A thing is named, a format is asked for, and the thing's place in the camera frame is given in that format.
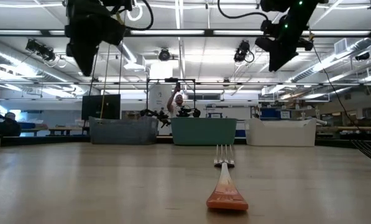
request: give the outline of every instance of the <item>gray plastic bin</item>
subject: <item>gray plastic bin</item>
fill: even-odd
[[[138,120],[99,119],[89,117],[93,144],[155,144],[159,121],[151,117]]]

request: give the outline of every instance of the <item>man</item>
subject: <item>man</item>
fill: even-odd
[[[173,92],[172,96],[167,101],[167,109],[170,112],[170,115],[171,115],[172,118],[177,117],[177,115],[178,115],[178,108],[177,107],[183,106],[183,103],[184,103],[184,99],[183,99],[183,96],[181,94],[178,94],[177,96],[175,96],[179,91],[180,91],[180,88],[176,87],[174,89],[174,92]]]
[[[16,121],[16,114],[8,112],[4,117],[6,119],[0,122],[0,134],[3,136],[20,136],[21,126]]]

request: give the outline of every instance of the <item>black monitor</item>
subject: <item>black monitor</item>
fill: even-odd
[[[81,118],[88,121],[88,117],[100,118],[101,107],[103,105],[103,96],[84,96],[81,105]],[[105,95],[104,119],[120,119],[121,118],[121,96],[120,95]]]

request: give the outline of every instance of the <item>fork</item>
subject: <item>fork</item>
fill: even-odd
[[[234,153],[232,151],[232,145],[217,145],[216,146],[216,157],[214,158],[214,166],[221,167],[222,163],[225,162],[228,167],[234,167]]]

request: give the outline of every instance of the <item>teal plastic bin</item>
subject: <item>teal plastic bin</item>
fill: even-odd
[[[181,146],[215,146],[233,144],[236,119],[172,118],[173,141]]]

